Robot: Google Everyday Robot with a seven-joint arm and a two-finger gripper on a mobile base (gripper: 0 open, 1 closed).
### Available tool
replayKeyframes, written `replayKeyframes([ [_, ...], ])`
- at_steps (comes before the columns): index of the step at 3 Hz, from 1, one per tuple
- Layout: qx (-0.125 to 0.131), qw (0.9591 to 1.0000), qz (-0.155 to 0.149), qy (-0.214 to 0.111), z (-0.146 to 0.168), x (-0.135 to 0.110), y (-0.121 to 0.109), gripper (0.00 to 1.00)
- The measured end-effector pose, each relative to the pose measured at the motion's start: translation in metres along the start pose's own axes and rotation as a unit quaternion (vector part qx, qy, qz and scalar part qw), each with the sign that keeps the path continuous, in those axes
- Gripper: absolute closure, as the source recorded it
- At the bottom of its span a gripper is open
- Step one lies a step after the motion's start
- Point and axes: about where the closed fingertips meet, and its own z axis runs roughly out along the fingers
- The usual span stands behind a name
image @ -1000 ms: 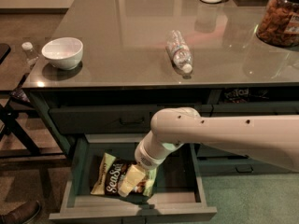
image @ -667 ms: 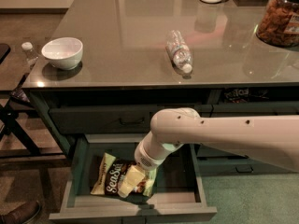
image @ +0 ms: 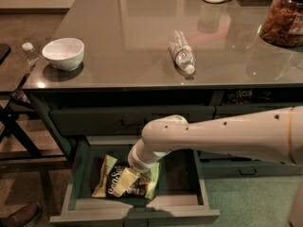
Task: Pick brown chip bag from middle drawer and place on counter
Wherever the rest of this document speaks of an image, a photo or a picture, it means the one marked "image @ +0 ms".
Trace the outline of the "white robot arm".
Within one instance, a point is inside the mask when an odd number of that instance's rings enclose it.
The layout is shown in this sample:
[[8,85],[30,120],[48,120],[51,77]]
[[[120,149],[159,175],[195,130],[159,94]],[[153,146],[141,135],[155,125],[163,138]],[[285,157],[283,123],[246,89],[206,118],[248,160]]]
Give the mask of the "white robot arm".
[[189,124],[181,115],[149,122],[128,155],[145,173],[171,152],[209,153],[302,166],[303,107],[289,107]]

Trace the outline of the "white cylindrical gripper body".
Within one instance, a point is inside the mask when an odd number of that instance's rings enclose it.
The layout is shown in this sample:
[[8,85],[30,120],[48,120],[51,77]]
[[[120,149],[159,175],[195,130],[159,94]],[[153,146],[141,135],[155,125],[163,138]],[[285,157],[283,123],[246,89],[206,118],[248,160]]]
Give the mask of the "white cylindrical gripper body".
[[164,152],[150,149],[143,142],[137,142],[129,152],[128,163],[136,172],[146,173],[164,156]]

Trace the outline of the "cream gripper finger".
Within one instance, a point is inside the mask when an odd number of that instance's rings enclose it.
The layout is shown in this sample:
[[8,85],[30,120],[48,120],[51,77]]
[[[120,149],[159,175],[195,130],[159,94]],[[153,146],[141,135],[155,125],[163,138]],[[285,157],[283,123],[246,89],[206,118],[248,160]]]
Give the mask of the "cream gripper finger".
[[140,177],[140,174],[132,168],[124,168],[116,185],[114,186],[112,194],[120,198],[126,190]]
[[147,190],[152,182],[152,175],[147,172],[140,175],[140,177],[132,184],[132,188],[139,188]]

